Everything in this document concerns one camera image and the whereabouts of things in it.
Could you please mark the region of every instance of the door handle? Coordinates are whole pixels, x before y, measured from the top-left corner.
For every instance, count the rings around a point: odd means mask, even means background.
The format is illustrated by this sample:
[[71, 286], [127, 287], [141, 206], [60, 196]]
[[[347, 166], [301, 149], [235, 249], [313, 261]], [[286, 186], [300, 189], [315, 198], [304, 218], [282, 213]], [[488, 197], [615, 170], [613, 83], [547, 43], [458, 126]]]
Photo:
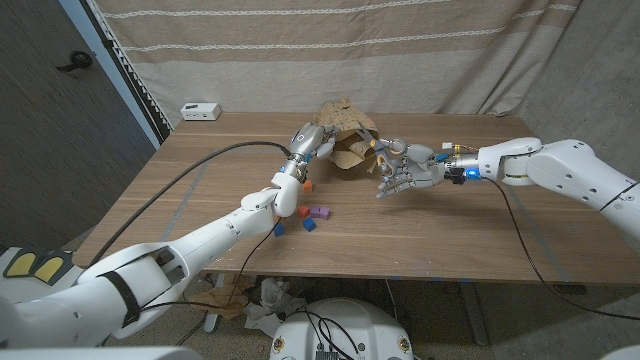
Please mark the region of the door handle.
[[63, 72], [69, 72], [75, 69], [88, 68], [89, 66], [91, 66], [91, 64], [93, 64], [91, 56], [89, 56], [89, 54], [84, 51], [72, 52], [71, 55], [69, 55], [69, 60], [71, 60], [71, 64], [67, 66], [56, 66], [56, 69]]

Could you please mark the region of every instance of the small white box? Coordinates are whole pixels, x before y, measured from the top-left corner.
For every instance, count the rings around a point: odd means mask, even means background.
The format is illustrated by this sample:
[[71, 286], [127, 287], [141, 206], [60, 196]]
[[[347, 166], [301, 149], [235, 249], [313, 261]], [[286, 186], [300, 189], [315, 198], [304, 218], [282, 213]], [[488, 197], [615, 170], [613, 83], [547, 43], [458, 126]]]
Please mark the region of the small white box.
[[220, 115], [218, 103], [186, 103], [180, 109], [185, 120], [215, 120]]

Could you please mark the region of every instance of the black strap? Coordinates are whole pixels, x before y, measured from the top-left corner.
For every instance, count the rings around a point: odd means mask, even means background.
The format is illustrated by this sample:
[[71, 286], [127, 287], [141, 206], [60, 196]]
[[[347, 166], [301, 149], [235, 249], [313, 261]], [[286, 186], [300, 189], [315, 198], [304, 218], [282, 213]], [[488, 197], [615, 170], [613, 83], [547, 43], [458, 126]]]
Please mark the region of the black strap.
[[108, 273], [104, 273], [100, 276], [104, 276], [107, 280], [111, 281], [113, 286], [115, 286], [116, 289], [118, 289], [118, 292], [120, 292], [122, 300], [124, 300], [124, 304], [127, 306], [127, 315], [124, 317], [122, 327], [124, 328], [125, 326], [138, 321], [138, 319], [140, 319], [140, 306], [138, 305], [138, 300], [122, 276], [115, 271], [109, 271]]

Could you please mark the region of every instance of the small cube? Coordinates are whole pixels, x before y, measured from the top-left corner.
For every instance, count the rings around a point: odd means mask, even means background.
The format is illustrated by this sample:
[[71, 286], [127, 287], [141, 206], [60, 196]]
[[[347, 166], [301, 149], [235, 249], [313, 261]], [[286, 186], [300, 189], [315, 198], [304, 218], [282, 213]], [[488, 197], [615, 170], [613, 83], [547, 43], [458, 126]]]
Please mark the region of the small cube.
[[305, 194], [309, 194], [311, 192], [311, 190], [313, 190], [313, 184], [311, 183], [311, 180], [307, 180], [304, 182], [304, 185], [302, 185], [303, 189], [304, 189], [304, 193]]
[[320, 217], [320, 206], [311, 206], [311, 217], [312, 218]]
[[298, 206], [298, 217], [300, 217], [301, 219], [308, 218], [310, 213], [311, 213], [311, 210], [309, 210], [307, 206], [304, 206], [304, 205]]
[[329, 210], [328, 207], [323, 206], [320, 208], [320, 212], [318, 213], [318, 217], [321, 219], [325, 219], [325, 220], [329, 220], [329, 212], [331, 210]]
[[311, 232], [311, 230], [316, 228], [316, 222], [313, 221], [312, 218], [306, 218], [302, 221], [302, 226], [304, 226], [307, 231]]
[[278, 237], [284, 235], [284, 226], [281, 223], [278, 223], [275, 228], [273, 228], [273, 234]]

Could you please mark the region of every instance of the yellow pad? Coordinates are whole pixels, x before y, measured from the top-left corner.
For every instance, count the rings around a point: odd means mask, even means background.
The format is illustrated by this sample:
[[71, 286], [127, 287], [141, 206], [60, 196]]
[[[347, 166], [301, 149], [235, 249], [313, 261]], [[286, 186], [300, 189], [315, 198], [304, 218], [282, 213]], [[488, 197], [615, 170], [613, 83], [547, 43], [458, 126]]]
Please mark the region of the yellow pad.
[[24, 276], [29, 274], [31, 264], [36, 259], [36, 254], [26, 253], [20, 255], [20, 257], [11, 264], [9, 270], [7, 270], [7, 276]]
[[53, 277], [53, 275], [55, 275], [56, 272], [60, 270], [60, 266], [62, 266], [63, 263], [64, 261], [62, 260], [62, 258], [59, 258], [59, 257], [51, 258], [47, 260], [47, 262], [44, 263], [44, 265], [42, 265], [36, 271], [34, 276], [48, 283], [49, 280], [51, 280], [51, 278]]

